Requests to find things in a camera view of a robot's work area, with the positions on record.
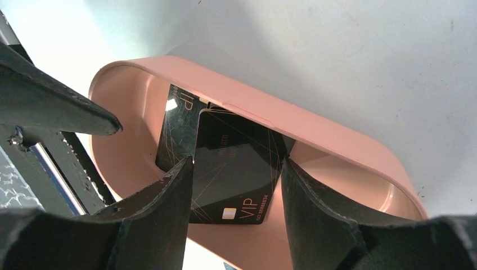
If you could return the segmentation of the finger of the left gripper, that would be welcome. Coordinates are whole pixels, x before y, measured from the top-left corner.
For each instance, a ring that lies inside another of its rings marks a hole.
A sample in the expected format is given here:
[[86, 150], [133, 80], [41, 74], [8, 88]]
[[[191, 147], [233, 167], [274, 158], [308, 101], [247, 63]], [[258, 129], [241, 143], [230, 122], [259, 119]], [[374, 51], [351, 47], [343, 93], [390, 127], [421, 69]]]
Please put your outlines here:
[[1, 123], [110, 136], [118, 118], [1, 44]]

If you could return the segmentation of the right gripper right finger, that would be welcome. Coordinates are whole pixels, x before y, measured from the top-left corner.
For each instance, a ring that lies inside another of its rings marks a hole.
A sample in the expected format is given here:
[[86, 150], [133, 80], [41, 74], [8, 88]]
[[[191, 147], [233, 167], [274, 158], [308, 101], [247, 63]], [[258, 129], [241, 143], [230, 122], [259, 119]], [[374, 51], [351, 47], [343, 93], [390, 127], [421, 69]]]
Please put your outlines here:
[[285, 159], [282, 198], [294, 269], [475, 269], [476, 216], [414, 221], [360, 204]]

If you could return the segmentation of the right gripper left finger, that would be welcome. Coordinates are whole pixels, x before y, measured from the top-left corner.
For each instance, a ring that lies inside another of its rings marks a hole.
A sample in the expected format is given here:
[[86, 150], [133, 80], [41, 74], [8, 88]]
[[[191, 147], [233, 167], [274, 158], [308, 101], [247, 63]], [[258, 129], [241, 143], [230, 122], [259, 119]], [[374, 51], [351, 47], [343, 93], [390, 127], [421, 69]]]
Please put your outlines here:
[[193, 164], [182, 159], [156, 182], [93, 215], [1, 210], [2, 269], [181, 269]]

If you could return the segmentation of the pink oval tray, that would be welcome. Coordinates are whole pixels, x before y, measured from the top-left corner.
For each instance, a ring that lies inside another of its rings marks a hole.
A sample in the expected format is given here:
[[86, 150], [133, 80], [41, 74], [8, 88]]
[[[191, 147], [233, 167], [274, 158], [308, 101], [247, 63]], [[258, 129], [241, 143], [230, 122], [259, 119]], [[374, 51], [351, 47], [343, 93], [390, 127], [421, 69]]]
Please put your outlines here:
[[354, 201], [396, 217], [428, 218], [402, 163], [380, 142], [185, 59], [112, 62], [94, 76], [89, 97], [123, 126], [90, 138], [100, 175], [121, 198], [164, 174], [155, 158], [167, 100], [175, 98], [188, 111], [193, 101], [212, 102], [295, 139], [291, 158]]

